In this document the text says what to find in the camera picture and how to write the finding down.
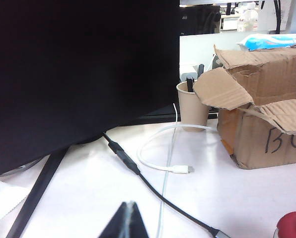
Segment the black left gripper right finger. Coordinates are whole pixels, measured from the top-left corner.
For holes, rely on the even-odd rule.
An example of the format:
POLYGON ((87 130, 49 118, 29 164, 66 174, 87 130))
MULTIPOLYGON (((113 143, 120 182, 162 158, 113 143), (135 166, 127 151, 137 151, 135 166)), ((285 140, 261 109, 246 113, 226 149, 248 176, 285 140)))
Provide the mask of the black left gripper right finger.
POLYGON ((137 203, 130 202, 129 209, 130 209, 130 213, 129 213, 129 221, 128 221, 128 237, 129 238, 148 238, 148 233, 137 203))

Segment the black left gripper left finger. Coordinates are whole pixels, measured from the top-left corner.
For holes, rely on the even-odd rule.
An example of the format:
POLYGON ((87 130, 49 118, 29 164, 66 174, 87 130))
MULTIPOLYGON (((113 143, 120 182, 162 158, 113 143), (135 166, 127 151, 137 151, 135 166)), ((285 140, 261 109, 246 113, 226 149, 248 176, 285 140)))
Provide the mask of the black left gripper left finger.
POLYGON ((130 237, 130 207, 122 202, 99 238, 129 238, 130 237))

